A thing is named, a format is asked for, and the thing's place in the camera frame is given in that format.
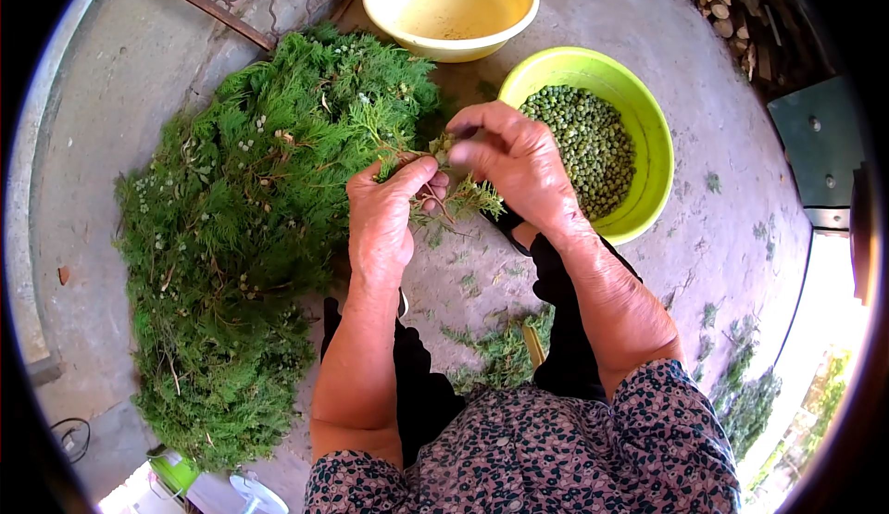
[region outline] floral dress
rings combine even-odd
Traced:
[[[734,458],[675,360],[643,365],[611,405],[530,384],[478,388],[405,472],[357,451],[312,467],[306,512],[734,512]]]

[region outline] black pants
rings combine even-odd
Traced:
[[[639,278],[607,241],[602,239],[602,242]],[[538,235],[531,245],[531,256],[537,267],[534,294],[556,306],[550,353],[534,372],[534,384],[560,397],[606,401],[593,349],[583,331],[577,294],[562,258],[543,235]],[[324,359],[341,320],[337,306],[334,298],[325,299],[325,339],[321,343],[321,359]],[[441,434],[466,406],[466,400],[454,394],[447,377],[430,373],[432,357],[419,341],[419,333],[397,320],[394,322],[392,356],[397,385],[398,436],[407,468],[416,462],[419,448]]]

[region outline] lime green bowl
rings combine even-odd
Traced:
[[[543,86],[572,86],[609,101],[636,145],[636,174],[627,198],[593,228],[611,244],[625,244],[654,224],[673,184],[673,142],[661,107],[639,78],[602,53],[582,47],[552,47],[516,66],[499,99],[521,106]]]

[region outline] elderly woman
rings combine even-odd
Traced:
[[[494,184],[495,224],[556,306],[533,384],[456,396],[396,319],[413,255],[410,198],[447,178],[422,157],[350,181],[349,295],[328,299],[312,400],[306,512],[729,512],[739,484],[713,408],[685,373],[676,326],[589,225],[552,133],[495,101],[461,110],[452,164]]]

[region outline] yellow bowl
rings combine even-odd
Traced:
[[[619,111],[636,144],[636,174],[627,198],[593,228],[614,245],[638,237],[661,215],[673,184],[673,142],[658,102],[626,67],[582,47],[553,47],[528,57],[503,82],[500,99],[519,107],[543,86],[588,89]]]
[[[531,23],[539,0],[363,0],[373,23],[403,47],[439,63],[497,51]]]

